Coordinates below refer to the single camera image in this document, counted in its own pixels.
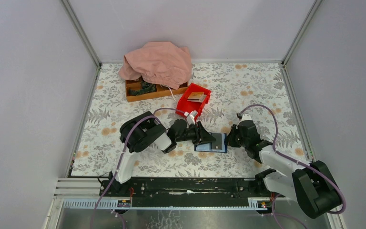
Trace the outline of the navy blue card holder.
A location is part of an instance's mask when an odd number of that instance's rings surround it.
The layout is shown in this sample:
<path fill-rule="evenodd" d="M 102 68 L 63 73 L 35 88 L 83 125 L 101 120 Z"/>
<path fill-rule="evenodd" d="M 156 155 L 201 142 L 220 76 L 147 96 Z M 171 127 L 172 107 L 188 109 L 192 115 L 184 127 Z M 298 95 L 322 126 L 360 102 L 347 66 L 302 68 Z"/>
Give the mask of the navy blue card holder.
<path fill-rule="evenodd" d="M 214 153 L 227 153 L 227 144 L 225 139 L 226 133 L 211 133 L 216 140 L 211 143 L 205 143 L 194 146 L 196 152 L 214 152 Z"/>

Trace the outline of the grey card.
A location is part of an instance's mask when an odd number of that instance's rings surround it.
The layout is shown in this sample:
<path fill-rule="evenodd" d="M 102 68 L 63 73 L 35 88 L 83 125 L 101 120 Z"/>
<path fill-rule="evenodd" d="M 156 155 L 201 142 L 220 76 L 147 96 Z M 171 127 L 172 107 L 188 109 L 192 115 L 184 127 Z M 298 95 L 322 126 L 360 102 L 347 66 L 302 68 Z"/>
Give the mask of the grey card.
<path fill-rule="evenodd" d="M 212 150 L 223 150 L 224 149 L 224 134 L 222 133 L 211 133 L 211 135 L 215 138 L 215 141 L 211 143 Z"/>

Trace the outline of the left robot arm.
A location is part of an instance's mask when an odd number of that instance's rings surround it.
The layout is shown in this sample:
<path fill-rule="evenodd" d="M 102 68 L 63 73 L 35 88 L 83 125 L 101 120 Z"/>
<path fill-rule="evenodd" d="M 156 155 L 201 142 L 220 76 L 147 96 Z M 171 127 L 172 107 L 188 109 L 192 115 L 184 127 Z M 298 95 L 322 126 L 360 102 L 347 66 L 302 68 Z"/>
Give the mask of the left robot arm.
<path fill-rule="evenodd" d="M 113 193 L 123 196 L 128 192 L 127 181 L 132 178 L 138 153 L 148 146 L 154 144 L 167 154 L 176 148 L 178 142 L 191 141 L 197 146 L 217 141 L 201 122 L 195 122 L 188 113 L 185 115 L 187 119 L 175 120 L 170 128 L 166 128 L 151 112 L 145 112 L 121 126 L 120 140 L 124 147 L 117 167 L 112 172 L 114 180 L 110 189 Z"/>

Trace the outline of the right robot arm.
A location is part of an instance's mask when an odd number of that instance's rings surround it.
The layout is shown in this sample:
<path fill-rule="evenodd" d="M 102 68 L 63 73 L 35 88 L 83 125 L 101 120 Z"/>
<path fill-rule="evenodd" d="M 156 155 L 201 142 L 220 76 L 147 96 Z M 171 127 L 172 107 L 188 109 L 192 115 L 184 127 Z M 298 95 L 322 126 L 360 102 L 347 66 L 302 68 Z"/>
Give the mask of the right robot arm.
<path fill-rule="evenodd" d="M 344 204 L 344 196 L 325 163 L 309 163 L 277 152 L 272 142 L 261 139 L 252 120 L 232 125 L 225 143 L 243 148 L 251 159 L 269 166 L 255 175 L 256 194 L 262 197 L 271 192 L 281 194 L 298 203 L 312 219 Z"/>

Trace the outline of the red plastic bin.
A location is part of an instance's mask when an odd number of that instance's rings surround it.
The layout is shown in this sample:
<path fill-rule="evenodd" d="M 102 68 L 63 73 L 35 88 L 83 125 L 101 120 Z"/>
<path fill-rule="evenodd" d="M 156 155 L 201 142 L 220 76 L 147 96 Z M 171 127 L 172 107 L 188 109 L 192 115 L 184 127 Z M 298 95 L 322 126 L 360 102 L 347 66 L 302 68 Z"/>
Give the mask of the red plastic bin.
<path fill-rule="evenodd" d="M 191 99 L 191 94 L 195 95 L 204 95 L 205 98 L 202 102 L 195 102 L 194 99 Z M 183 93 L 183 96 L 178 101 L 177 110 L 183 111 L 183 113 L 176 111 L 177 114 L 184 116 L 185 112 L 192 112 L 196 111 L 197 115 L 195 116 L 194 120 L 197 121 L 198 118 L 201 116 L 203 108 L 206 104 L 208 104 L 210 100 L 211 90 L 204 88 L 200 85 L 195 83 L 191 83 L 186 91 Z"/>

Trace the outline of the wooden tray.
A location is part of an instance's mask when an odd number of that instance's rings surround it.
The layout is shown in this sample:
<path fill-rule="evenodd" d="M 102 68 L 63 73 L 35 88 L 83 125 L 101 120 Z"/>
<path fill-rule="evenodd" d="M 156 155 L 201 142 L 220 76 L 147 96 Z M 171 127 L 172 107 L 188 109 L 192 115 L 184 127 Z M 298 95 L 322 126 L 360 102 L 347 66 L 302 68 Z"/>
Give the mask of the wooden tray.
<path fill-rule="evenodd" d="M 184 83 L 178 89 L 169 89 L 167 86 L 153 84 L 139 78 L 137 81 L 125 81 L 125 94 L 128 102 L 137 102 L 148 99 L 172 96 L 175 94 L 183 94 L 189 84 Z"/>

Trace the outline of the pink cloth garment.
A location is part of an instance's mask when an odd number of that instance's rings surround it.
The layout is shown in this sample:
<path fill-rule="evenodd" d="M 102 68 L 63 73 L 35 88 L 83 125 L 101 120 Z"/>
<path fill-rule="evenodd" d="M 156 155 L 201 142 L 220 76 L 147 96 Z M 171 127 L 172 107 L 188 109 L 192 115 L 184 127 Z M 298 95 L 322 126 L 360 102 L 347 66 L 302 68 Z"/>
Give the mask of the pink cloth garment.
<path fill-rule="evenodd" d="M 142 78 L 148 83 L 178 89 L 192 76 L 190 51 L 171 42 L 148 42 L 124 55 L 119 76 L 129 81 Z"/>

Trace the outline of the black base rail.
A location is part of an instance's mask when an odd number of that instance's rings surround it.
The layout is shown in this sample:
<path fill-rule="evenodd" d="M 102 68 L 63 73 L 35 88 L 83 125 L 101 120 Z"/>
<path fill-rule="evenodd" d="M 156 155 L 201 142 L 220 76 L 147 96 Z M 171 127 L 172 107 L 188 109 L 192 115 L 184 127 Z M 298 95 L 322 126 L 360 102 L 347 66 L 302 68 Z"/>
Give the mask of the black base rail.
<path fill-rule="evenodd" d="M 144 208 L 257 208 L 269 206 L 277 195 L 254 178 L 133 177 L 100 185 L 100 195 L 127 198 Z"/>

